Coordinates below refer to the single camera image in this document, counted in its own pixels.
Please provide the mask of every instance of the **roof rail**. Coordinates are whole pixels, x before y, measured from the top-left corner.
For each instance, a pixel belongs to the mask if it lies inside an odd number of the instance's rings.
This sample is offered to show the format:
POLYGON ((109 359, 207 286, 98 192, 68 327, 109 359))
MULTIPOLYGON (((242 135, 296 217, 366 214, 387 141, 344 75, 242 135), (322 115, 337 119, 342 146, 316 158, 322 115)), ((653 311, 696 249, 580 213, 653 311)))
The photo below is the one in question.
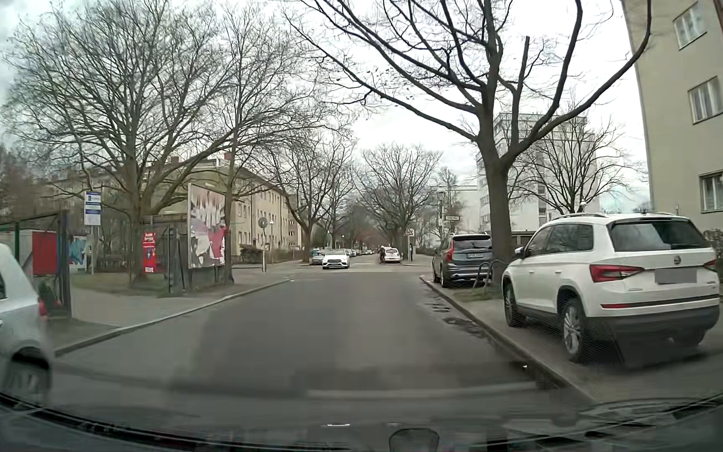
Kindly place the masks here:
POLYGON ((656 210, 647 210, 647 211, 641 211, 641 212, 638 212, 638 213, 641 214, 641 215, 646 215, 646 214, 648 214, 648 213, 657 213, 657 214, 660 214, 660 215, 678 216, 676 213, 671 213, 671 212, 668 212, 668 211, 656 211, 656 210))
POLYGON ((608 216, 604 215, 603 213, 580 211, 576 213, 566 213, 565 215, 558 216, 557 218, 555 218, 555 220, 560 218, 570 218, 572 216, 597 216, 599 218, 608 218, 608 216))

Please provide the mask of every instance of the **rear windshield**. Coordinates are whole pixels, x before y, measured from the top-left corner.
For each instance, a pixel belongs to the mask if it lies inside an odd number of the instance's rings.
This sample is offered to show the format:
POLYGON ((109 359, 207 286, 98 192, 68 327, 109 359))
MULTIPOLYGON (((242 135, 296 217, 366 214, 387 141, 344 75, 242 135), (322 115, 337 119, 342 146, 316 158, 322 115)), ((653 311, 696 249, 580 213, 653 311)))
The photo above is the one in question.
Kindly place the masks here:
POLYGON ((476 248, 492 248, 490 236, 462 236, 454 237, 454 250, 459 249, 476 249, 476 248))
POLYGON ((708 248, 705 238, 690 221, 636 221, 613 223, 610 228, 615 251, 660 251, 708 248))

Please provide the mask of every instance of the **windshield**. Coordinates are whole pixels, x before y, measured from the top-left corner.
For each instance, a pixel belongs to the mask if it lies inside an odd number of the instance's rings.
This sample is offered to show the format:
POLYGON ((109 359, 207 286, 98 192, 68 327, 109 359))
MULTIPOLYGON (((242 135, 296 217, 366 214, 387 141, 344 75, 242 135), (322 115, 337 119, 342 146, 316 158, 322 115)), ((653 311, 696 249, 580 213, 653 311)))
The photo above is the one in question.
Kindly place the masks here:
POLYGON ((0 0, 0 450, 592 449, 706 397, 723 0, 0 0))

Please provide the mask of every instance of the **street sign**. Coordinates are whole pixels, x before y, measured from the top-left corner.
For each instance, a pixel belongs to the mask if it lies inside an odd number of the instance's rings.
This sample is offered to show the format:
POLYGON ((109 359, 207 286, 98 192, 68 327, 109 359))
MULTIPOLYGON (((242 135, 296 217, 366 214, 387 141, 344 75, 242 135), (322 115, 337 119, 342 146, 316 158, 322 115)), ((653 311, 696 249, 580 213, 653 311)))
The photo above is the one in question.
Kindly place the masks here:
POLYGON ((102 194, 99 191, 85 192, 83 212, 84 225, 100 226, 102 224, 102 194))

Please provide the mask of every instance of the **poster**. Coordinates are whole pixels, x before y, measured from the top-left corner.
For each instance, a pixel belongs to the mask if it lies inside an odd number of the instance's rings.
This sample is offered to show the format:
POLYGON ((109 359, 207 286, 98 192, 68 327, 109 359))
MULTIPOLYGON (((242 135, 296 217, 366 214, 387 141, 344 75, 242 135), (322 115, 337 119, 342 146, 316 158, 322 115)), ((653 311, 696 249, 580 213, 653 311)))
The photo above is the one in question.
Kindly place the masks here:
POLYGON ((189 184, 189 268, 225 264, 225 195, 189 184))
POLYGON ((141 247, 144 249, 142 266, 145 273, 154 273, 157 268, 155 261, 155 232, 144 232, 141 240, 141 247))

